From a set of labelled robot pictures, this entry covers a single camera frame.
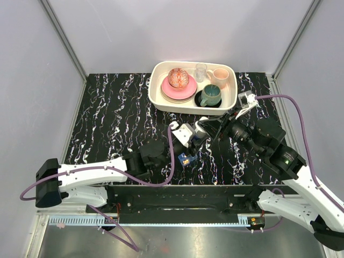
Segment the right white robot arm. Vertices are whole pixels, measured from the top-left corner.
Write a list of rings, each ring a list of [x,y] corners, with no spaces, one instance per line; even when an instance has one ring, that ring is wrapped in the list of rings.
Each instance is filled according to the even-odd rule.
[[[259,119],[254,126],[245,125],[236,113],[203,118],[199,126],[213,140],[230,138],[261,159],[264,170],[306,201],[302,206],[277,197],[270,190],[244,199],[250,213],[260,209],[273,212],[309,230],[324,246],[343,250],[343,201],[311,172],[309,162],[284,144],[285,130],[271,118]]]

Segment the blue pill organizer box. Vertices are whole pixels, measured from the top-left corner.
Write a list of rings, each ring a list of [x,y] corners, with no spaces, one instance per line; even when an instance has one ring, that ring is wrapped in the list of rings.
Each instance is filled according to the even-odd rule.
[[[190,165],[196,159],[197,159],[196,155],[192,156],[192,155],[185,155],[184,153],[182,153],[178,156],[178,160],[183,167]]]

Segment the white pill bottle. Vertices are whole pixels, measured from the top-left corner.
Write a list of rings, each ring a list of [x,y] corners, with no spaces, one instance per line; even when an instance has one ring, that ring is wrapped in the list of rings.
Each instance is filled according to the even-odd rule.
[[[204,131],[204,129],[200,126],[200,121],[206,121],[208,120],[207,117],[201,117],[199,120],[197,120],[194,123],[193,130],[194,130],[194,136],[193,138],[196,140],[205,139],[207,138],[208,134]]]

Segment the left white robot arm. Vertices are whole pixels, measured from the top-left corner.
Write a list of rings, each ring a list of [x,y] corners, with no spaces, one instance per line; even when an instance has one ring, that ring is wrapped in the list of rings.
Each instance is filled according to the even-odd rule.
[[[125,183],[127,180],[150,187],[162,187],[171,181],[168,175],[161,183],[146,181],[154,169],[170,165],[173,173],[176,162],[191,162],[206,137],[173,131],[168,143],[148,140],[138,150],[112,160],[87,164],[59,164],[56,158],[48,159],[35,175],[35,206],[49,208],[62,203],[86,204],[112,212],[116,200],[106,190],[105,183]]]

